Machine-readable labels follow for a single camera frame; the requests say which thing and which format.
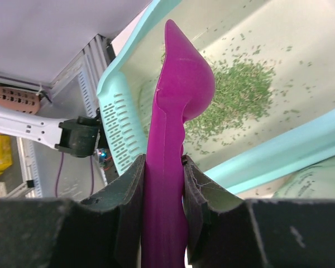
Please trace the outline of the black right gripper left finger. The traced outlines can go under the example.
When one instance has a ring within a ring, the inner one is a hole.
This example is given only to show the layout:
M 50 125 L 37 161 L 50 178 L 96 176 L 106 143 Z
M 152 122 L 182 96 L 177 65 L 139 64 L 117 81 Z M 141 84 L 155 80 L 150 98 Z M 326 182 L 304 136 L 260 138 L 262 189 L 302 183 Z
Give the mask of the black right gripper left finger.
M 90 197 L 0 198 L 0 267 L 136 267 L 145 155 Z

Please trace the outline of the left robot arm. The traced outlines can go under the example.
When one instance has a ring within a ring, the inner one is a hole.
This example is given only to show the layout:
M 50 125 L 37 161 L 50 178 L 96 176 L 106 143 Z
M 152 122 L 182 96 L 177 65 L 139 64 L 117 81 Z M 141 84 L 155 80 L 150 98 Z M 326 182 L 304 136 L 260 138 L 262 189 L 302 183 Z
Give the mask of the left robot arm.
M 0 133 L 36 141 L 74 157 L 94 154 L 100 127 L 96 118 L 45 118 L 0 106 Z

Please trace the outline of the green cat litter bag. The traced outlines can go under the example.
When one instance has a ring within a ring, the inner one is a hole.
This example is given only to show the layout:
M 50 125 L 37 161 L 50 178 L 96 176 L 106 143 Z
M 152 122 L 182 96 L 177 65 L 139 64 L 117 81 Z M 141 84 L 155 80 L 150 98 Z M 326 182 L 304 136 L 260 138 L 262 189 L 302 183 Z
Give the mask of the green cat litter bag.
M 335 199 L 335 157 L 298 171 L 273 197 Z

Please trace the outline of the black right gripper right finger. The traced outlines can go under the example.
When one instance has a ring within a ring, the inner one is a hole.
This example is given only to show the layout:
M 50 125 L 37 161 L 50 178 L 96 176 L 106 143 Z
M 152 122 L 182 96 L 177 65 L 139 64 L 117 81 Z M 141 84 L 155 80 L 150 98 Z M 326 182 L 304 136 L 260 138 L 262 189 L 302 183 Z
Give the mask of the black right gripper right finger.
M 183 156 L 193 267 L 335 267 L 335 199 L 241 199 Z

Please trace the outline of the magenta plastic litter scoop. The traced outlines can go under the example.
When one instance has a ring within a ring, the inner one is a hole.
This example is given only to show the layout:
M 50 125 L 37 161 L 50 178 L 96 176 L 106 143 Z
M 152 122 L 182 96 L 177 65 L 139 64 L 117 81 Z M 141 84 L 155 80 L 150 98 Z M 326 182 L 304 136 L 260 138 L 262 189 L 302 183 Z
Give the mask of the magenta plastic litter scoop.
M 142 267 L 184 266 L 188 240 L 181 161 L 184 123 L 207 109 L 214 91 L 211 67 L 176 23 L 168 20 L 145 161 Z

